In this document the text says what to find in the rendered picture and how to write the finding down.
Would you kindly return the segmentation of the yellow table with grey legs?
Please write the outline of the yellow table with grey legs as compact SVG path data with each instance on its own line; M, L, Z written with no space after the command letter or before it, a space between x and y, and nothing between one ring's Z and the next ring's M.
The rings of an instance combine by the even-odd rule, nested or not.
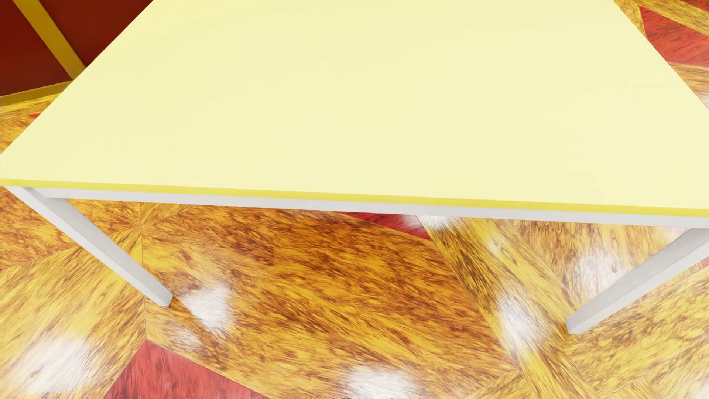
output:
M709 109L613 0L153 0L0 185L159 306L68 199L686 229L566 319L709 258Z

